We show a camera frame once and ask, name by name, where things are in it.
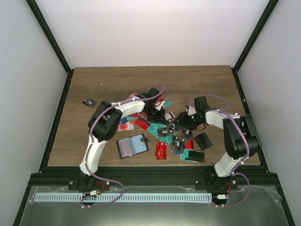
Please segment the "black leather card holder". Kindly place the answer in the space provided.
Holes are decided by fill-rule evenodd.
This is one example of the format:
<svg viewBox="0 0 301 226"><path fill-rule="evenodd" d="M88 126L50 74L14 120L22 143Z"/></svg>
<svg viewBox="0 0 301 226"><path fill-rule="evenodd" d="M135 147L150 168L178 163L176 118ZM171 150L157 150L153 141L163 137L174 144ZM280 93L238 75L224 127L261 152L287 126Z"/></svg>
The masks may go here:
<svg viewBox="0 0 301 226"><path fill-rule="evenodd" d="M148 141L144 134L118 140L116 145L120 159L149 151Z"/></svg>

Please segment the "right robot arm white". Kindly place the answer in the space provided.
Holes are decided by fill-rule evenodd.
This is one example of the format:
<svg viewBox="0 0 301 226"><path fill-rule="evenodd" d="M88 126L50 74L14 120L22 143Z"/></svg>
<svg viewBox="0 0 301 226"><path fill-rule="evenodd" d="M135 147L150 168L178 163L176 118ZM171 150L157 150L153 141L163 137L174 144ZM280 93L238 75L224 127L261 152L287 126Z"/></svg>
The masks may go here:
<svg viewBox="0 0 301 226"><path fill-rule="evenodd" d="M174 121L177 128L190 131L201 124L223 130L225 154L214 165L214 172L208 178L209 185L219 190L245 160L261 150L261 140L251 115L229 114L226 109L211 108L206 96L197 97L186 105L186 111Z"/></svg>

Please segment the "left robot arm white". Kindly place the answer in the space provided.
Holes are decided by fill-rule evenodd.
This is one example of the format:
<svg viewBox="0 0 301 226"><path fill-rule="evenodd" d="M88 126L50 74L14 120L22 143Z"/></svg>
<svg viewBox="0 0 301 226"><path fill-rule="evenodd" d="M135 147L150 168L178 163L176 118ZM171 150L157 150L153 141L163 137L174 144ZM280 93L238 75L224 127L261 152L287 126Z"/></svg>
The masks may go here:
<svg viewBox="0 0 301 226"><path fill-rule="evenodd" d="M85 190L95 187L99 159L106 143L114 137L120 120L131 114L141 113L145 108L152 106L165 89L163 83L160 86L161 91L151 88L147 93L136 94L120 102L111 103L104 100L99 104L88 123L88 145L77 173L79 184Z"/></svg>

